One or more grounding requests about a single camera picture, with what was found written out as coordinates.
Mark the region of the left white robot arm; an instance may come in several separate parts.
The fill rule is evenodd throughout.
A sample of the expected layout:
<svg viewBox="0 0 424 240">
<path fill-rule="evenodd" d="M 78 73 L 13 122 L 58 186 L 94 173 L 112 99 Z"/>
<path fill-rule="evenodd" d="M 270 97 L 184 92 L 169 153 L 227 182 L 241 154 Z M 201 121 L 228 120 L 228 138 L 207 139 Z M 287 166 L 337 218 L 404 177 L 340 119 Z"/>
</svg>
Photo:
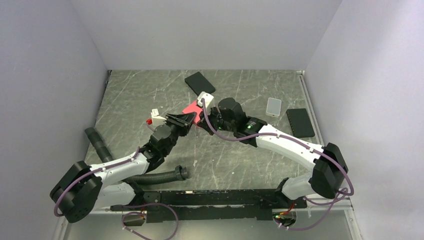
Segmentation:
<svg viewBox="0 0 424 240">
<path fill-rule="evenodd" d="M 86 128 L 84 132 L 101 163 L 88 165 L 78 161 L 69 168 L 50 192 L 55 203 L 54 215 L 75 223 L 99 208 L 126 205 L 131 210 L 139 209 L 144 203 L 144 192 L 130 178 L 158 168 L 177 140 L 189 133 L 196 115 L 167 114 L 146 144 L 119 159 L 113 158 L 95 128 Z"/>
</svg>

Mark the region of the red paper box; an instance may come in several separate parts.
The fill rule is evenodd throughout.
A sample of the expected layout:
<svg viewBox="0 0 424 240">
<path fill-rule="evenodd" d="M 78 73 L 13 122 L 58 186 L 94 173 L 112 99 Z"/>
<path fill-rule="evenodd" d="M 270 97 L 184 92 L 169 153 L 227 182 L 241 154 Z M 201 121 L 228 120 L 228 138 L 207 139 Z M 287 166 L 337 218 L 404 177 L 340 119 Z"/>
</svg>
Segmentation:
<svg viewBox="0 0 424 240">
<path fill-rule="evenodd" d="M 202 112 L 203 112 L 203 109 L 200 106 L 198 106 L 197 101 L 193 101 L 185 109 L 182 110 L 183 114 L 196 113 L 196 116 L 193 120 L 193 124 L 196 126 L 198 125 L 198 122 L 201 120 L 200 114 Z"/>
</svg>

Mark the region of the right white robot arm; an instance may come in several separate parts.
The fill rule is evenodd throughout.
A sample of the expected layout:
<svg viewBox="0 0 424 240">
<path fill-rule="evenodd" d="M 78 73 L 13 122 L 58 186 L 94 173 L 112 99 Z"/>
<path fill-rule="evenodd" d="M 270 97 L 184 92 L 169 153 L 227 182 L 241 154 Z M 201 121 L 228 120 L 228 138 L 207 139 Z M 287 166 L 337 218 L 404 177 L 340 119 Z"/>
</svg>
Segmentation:
<svg viewBox="0 0 424 240">
<path fill-rule="evenodd" d="M 313 194 L 326 199 L 353 195 L 348 167 L 337 145 L 310 143 L 284 133 L 257 117 L 247 116 L 231 97 L 216 106 L 214 97 L 204 93 L 197 98 L 195 106 L 199 108 L 196 125 L 210 135 L 280 154 L 308 171 L 279 183 L 275 200 L 280 207 L 287 208 L 296 199 Z"/>
</svg>

